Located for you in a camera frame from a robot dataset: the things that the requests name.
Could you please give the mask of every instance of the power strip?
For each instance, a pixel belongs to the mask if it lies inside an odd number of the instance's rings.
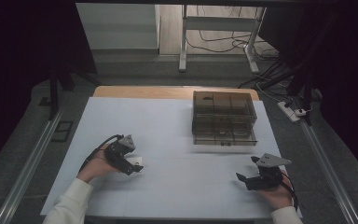
[[[283,111],[283,113],[287,116],[287,118],[289,118],[292,122],[296,122],[298,120],[300,120],[298,118],[298,116],[295,114],[295,111],[292,110],[292,108],[285,107],[284,105],[286,104],[286,102],[279,102],[278,103],[278,107]]]
[[[306,116],[306,115],[307,115],[307,111],[305,111],[304,109],[297,109],[297,110],[295,110],[295,114],[296,114],[296,116],[298,116],[298,117]]]

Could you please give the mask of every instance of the metal frame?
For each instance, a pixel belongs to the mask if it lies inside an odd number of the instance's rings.
[[[327,155],[324,153],[324,147],[319,142],[319,139],[313,131],[312,127],[309,126],[305,120],[301,121],[301,127],[310,142],[310,147],[315,153],[316,160],[319,162],[319,165],[324,172],[324,176],[326,177],[331,190],[336,195],[337,203],[342,210],[342,214],[347,219],[348,223],[358,224],[358,214],[356,209],[354,208],[354,205],[350,196],[345,190],[345,187],[336,174],[333,165],[331,164]]]
[[[245,47],[245,54],[248,59],[252,73],[258,74],[259,70],[255,62],[252,49],[255,44],[261,21],[263,20],[266,8],[257,10],[255,18],[221,18],[221,17],[188,17],[187,5],[182,5],[182,43],[179,57],[179,72],[186,71],[186,31],[187,30],[209,30],[209,31],[239,31],[251,32],[249,43]]]
[[[43,153],[48,146],[48,142],[54,133],[54,130],[62,116],[63,110],[66,106],[67,95],[65,94],[62,99],[62,105],[59,107],[58,112],[52,120],[49,120],[45,130],[39,137],[34,149],[32,150],[27,162],[22,167],[22,170],[17,177],[16,182],[7,195],[5,202],[3,203],[0,210],[0,223],[10,223],[17,208],[21,202],[22,196],[28,188],[28,185],[34,176],[34,172],[42,159]]]

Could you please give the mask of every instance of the black cable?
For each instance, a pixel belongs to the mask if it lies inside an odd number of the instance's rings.
[[[109,137],[108,139],[106,139],[105,141],[103,141],[97,148],[95,148],[94,150],[92,150],[92,152],[88,155],[88,157],[83,161],[83,164],[81,165],[80,169],[79,169],[79,172],[81,170],[83,170],[83,168],[87,165],[87,163],[89,163],[90,160],[92,160],[92,158],[95,156],[95,154],[97,154],[97,152],[101,149],[101,147],[103,145],[105,145],[107,142],[109,142],[110,140],[114,139],[114,138],[117,138],[117,139],[120,139],[124,137],[123,135],[120,135],[120,134],[116,134],[116,135],[113,135],[112,137]]]
[[[217,38],[217,39],[205,39],[202,34],[201,34],[201,30],[199,30],[200,32],[200,37],[203,41],[219,41],[219,40],[226,40],[226,39],[233,39],[233,38],[240,38],[240,37],[246,37],[249,35],[237,35],[237,36],[231,36],[231,37],[223,37],[223,38]]]
[[[277,70],[279,67],[281,67],[283,65],[282,61],[276,61],[275,63],[272,64],[271,67],[269,67],[267,69],[266,72],[264,72],[262,75],[260,75],[260,77],[271,77],[271,75],[273,74],[273,72],[275,72],[275,70]]]
[[[274,49],[265,49],[262,51],[261,54],[257,53],[257,50],[255,49],[255,46],[253,47],[253,52],[255,53],[255,57],[262,61],[277,61],[280,59],[279,56],[272,56],[272,57],[266,57],[263,55],[263,52],[266,50],[274,50]]]
[[[290,195],[292,196],[293,198],[293,207],[296,209],[298,209],[298,198],[297,198],[297,195],[296,195],[296,192],[295,192],[295,186],[293,185],[293,182],[292,180],[290,179],[290,177],[288,175],[286,175],[284,172],[281,172],[282,175],[286,176],[287,179],[289,180],[290,184],[292,185],[292,187],[290,188],[287,184],[285,184],[283,181],[278,181],[274,178],[274,176],[270,175],[270,174],[267,174],[267,173],[260,173],[260,174],[263,174],[263,175],[267,175],[269,176],[269,178],[271,178],[272,180],[274,180],[276,183],[278,183],[279,185],[281,185],[282,187],[284,187],[289,193]]]
[[[272,73],[270,73],[268,76],[266,76],[266,77],[269,77],[269,78],[272,78],[272,77],[274,77],[274,76],[276,76],[276,75],[279,75],[283,70],[286,70],[286,69],[288,69],[288,67],[284,64],[284,62],[282,62],[282,61],[280,61],[283,65],[284,65],[284,67],[281,69],[281,70],[279,70],[278,72],[275,72],[274,74],[272,74]]]
[[[240,7],[240,12],[238,13],[238,17],[241,15],[242,7]]]
[[[228,17],[230,17],[230,16],[233,16],[233,15],[234,15],[234,9],[235,9],[235,7],[225,6],[225,9],[229,9],[229,8],[231,8],[231,12],[229,13]]]
[[[281,96],[281,97],[283,97],[283,98],[285,98],[285,99],[287,99],[287,100],[290,100],[290,104],[293,103],[293,99],[291,99],[287,94],[277,93],[277,92],[270,91],[270,90],[268,90],[268,92],[270,92],[270,93],[272,93],[272,94],[274,94],[274,95],[277,95],[277,96]]]
[[[297,198],[297,195],[296,195],[296,191],[295,191],[295,185],[293,184],[292,182],[292,179],[290,179],[290,177],[285,174],[284,172],[282,172],[282,174],[284,176],[286,176],[286,178],[290,181],[290,185],[292,185],[292,187],[290,188],[289,186],[287,186],[285,183],[281,182],[281,185],[286,188],[291,194],[292,194],[292,198],[293,198],[293,207],[296,209],[298,209],[298,198]]]
[[[240,86],[238,86],[238,89],[240,89],[242,86],[244,86],[244,85],[247,84],[247,83],[250,83],[250,82],[252,82],[252,81],[258,80],[258,79],[260,79],[260,77],[265,76],[266,73],[268,73],[269,70],[270,70],[273,66],[276,66],[276,64],[279,63],[279,62],[280,62],[280,61],[276,61],[275,63],[273,63],[263,74],[261,74],[261,75],[259,75],[259,76],[257,76],[257,77],[254,77],[254,78],[252,78],[252,79],[250,79],[250,80],[247,80],[247,81],[245,81],[245,82],[242,82],[242,83],[240,84]]]
[[[187,42],[187,44],[188,44],[190,47],[192,47],[192,48],[194,48],[194,49],[205,49],[205,50],[208,50],[208,51],[211,51],[211,52],[215,52],[215,53],[228,52],[228,51],[234,50],[234,49],[238,46],[238,45],[236,45],[236,46],[234,46],[232,49],[213,50],[213,49],[206,49],[206,48],[203,48],[203,47],[193,46],[193,45],[191,45],[191,44],[188,42],[187,38],[186,38],[186,42]]]

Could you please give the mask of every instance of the transparent box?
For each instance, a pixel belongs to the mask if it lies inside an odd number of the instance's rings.
[[[254,146],[257,116],[250,93],[194,91],[194,145]]]

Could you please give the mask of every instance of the hand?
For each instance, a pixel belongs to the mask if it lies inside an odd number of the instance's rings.
[[[292,187],[289,179],[285,175],[283,176],[283,183],[290,188]],[[275,210],[293,206],[292,195],[282,185],[279,185],[276,189],[263,189],[258,190],[258,192],[264,196]]]
[[[78,179],[83,180],[86,183],[89,183],[92,178],[96,176],[106,175],[109,172],[118,172],[118,169],[111,166],[104,156],[104,150],[109,145],[106,144],[101,147],[100,150],[94,155],[94,157],[87,163],[87,165],[78,173]]]

